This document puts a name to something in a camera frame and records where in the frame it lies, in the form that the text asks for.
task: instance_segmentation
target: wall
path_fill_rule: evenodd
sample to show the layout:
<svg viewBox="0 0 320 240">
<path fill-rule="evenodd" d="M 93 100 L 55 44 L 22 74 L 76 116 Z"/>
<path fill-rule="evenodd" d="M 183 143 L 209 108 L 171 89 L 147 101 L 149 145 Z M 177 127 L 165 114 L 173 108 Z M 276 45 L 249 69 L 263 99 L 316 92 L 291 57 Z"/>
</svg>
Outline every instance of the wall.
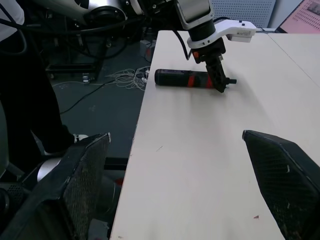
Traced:
<svg viewBox="0 0 320 240">
<path fill-rule="evenodd" d="M 276 0 L 268 27 L 276 29 L 302 0 Z"/>
</svg>

